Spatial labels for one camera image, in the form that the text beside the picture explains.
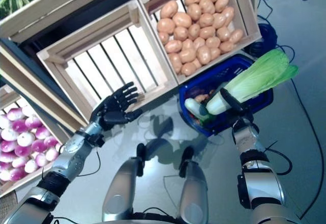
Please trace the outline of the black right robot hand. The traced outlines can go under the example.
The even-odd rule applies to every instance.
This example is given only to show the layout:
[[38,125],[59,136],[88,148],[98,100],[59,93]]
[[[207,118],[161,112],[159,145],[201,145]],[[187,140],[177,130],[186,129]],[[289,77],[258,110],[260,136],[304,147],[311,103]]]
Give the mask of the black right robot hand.
[[225,88],[221,88],[220,93],[222,98],[230,106],[229,112],[227,114],[227,121],[230,125],[232,125],[234,132],[237,132],[253,123],[254,118],[249,107],[246,107],[240,103]]

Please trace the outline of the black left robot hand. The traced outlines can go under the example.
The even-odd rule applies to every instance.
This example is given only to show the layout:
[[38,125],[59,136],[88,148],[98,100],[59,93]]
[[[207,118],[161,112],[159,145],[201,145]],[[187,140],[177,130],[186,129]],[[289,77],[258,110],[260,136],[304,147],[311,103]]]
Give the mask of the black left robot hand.
[[112,129],[115,125],[127,124],[137,119],[143,111],[138,108],[127,112],[127,109],[137,102],[139,94],[134,82],[129,82],[103,99],[90,116],[90,122],[97,123],[103,131]]

